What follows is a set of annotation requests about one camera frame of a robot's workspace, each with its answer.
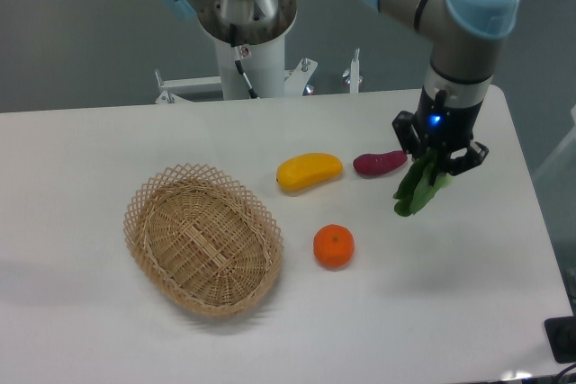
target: yellow toy fruit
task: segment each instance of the yellow toy fruit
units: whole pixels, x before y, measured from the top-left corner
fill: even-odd
[[[278,167],[276,181],[285,191],[295,192],[334,178],[342,170],[342,162],[333,155],[306,153],[282,163]]]

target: black object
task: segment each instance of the black object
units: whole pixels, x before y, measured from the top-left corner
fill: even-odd
[[[445,106],[446,97],[446,92],[441,90],[432,99],[422,89],[416,113],[400,112],[392,122],[405,153],[418,159],[430,148],[437,152],[431,185],[439,173],[459,175],[480,165],[488,155],[486,146],[473,141],[473,126],[482,103],[469,108],[450,108]],[[452,159],[452,153],[464,148],[463,156]]]
[[[576,317],[548,318],[544,328],[554,359],[559,363],[576,362]]]

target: gray floor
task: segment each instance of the gray floor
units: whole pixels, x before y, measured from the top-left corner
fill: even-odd
[[[361,49],[364,90],[421,87],[430,44],[358,0],[298,0],[286,66],[319,61],[317,93]],[[0,0],[0,112],[149,104],[153,76],[217,75],[211,43],[159,0]],[[533,172],[573,126],[576,0],[522,0],[494,83],[508,98]],[[576,266],[576,163],[540,191],[562,268]]]

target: metal bracket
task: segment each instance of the metal bracket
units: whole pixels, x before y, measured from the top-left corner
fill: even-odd
[[[317,67],[318,62],[303,58],[294,70],[284,71],[284,94],[286,96],[312,94],[314,88],[308,82]],[[222,90],[219,76],[164,81],[159,70],[154,72],[160,92],[156,103],[189,103],[191,101],[178,96],[178,94],[203,94]]]

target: white table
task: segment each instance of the white table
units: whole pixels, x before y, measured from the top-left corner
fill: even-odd
[[[366,180],[363,153],[399,148],[391,122],[419,91],[0,115],[0,382],[453,383],[551,374],[543,322],[570,315],[504,95],[475,128],[483,166],[416,217],[393,212],[408,170]],[[345,174],[297,197],[275,169],[332,153]],[[206,163],[278,221],[277,286],[228,321],[173,305],[132,260],[124,211],[148,178]],[[348,227],[356,252],[319,267],[311,240]]]

